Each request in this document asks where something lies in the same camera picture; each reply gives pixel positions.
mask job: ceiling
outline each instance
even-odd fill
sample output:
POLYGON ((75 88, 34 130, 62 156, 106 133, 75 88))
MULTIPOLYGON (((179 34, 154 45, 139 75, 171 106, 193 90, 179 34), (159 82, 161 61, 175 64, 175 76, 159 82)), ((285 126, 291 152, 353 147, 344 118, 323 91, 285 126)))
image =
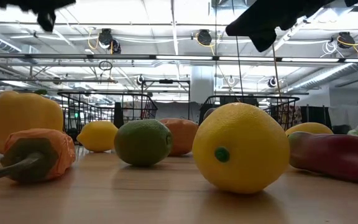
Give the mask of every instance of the ceiling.
MULTIPOLYGON (((173 5, 171 1, 164 0, 77 0, 75 5, 57 11, 55 30, 52 33, 45 33, 36 23, 36 16, 32 13, 22 12, 18 7, 8 7, 6 10, 0 9, 0 37, 19 48, 23 45, 31 45, 41 54, 110 54, 100 46, 93 49, 97 46, 96 38, 101 29, 110 28, 114 38, 121 45, 122 54, 237 56, 239 53, 244 57, 272 56, 271 49, 258 52, 248 37, 239 37, 237 42, 235 37, 228 37, 224 33, 225 26, 249 6, 235 5, 234 11, 232 7, 222 6, 216 11, 215 17, 215 11, 208 7, 209 0, 172 2, 173 5), (214 40, 212 47, 201 46, 194 39, 200 29, 209 29, 214 40)), ((354 48, 340 49, 335 45, 329 45, 328 41, 332 37, 336 38, 339 32, 350 32, 358 43, 358 10, 328 7, 307 23, 300 20, 293 30, 282 31, 277 28, 276 31, 278 35, 276 55, 278 57, 357 57, 354 48), (334 12, 334 9, 338 8, 342 9, 341 15, 334 12)), ((0 63, 4 66, 29 77, 30 67, 20 66, 19 62, 12 59, 0 59, 0 63)), ((73 62, 73 60, 62 60, 62 62, 73 62)), ((164 78, 189 80, 191 68, 197 66, 188 62, 160 63, 157 66, 131 66, 130 60, 125 63, 128 66, 124 64, 121 66, 121 63, 112 61, 114 66, 107 72, 103 72, 97 66, 92 68, 34 66, 33 74, 41 71, 37 74, 37 78, 61 77, 86 80, 97 76, 102 79, 111 77, 118 81, 115 84, 94 82, 86 83, 86 85, 82 82, 62 82, 60 85, 45 83, 50 88, 66 89, 85 86, 85 89, 95 90, 135 90, 138 86, 134 83, 140 74, 150 80, 164 78)), ((222 83, 216 88, 222 91, 227 91, 229 87, 238 90, 239 82, 229 84, 225 80, 230 78, 236 81, 239 80, 240 75, 244 91, 266 91, 269 90, 268 80, 275 75, 273 63, 243 63, 240 67, 241 72, 235 63, 217 63, 217 65, 216 75, 222 79, 222 83)), ((312 63, 296 65, 280 63, 277 73, 283 88, 324 67, 324 65, 312 63)), ((150 87, 149 90, 183 91, 183 88, 173 84, 157 85, 150 87)), ((167 97, 166 93, 164 96, 155 94, 154 98, 183 100, 187 96, 186 93, 181 93, 179 96, 177 93, 172 93, 172 97, 169 95, 167 97)))

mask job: wire basket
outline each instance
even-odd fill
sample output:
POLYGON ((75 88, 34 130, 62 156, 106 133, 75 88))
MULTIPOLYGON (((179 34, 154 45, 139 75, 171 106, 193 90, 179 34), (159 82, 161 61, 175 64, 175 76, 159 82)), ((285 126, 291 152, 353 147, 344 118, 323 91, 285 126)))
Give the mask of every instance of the wire basket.
POLYGON ((110 121, 120 128, 128 121, 154 119, 157 106, 147 95, 86 91, 60 91, 64 131, 76 139, 92 121, 110 121))
POLYGON ((295 102, 298 100, 299 98, 291 96, 210 96, 200 109, 200 120, 198 123, 201 124, 203 122, 204 114, 210 108, 217 108, 228 103, 241 102, 263 109, 284 130, 287 130, 293 126, 295 120, 295 102))

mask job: wooden table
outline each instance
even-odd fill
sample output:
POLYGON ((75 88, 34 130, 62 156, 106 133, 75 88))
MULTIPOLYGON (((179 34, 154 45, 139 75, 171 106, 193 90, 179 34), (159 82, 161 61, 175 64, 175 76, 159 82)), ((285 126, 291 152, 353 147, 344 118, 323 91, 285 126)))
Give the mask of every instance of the wooden table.
POLYGON ((289 168, 260 194, 216 190, 191 157, 136 169, 115 154, 78 149, 61 179, 34 185, 0 180, 0 224, 350 223, 358 184, 289 168))

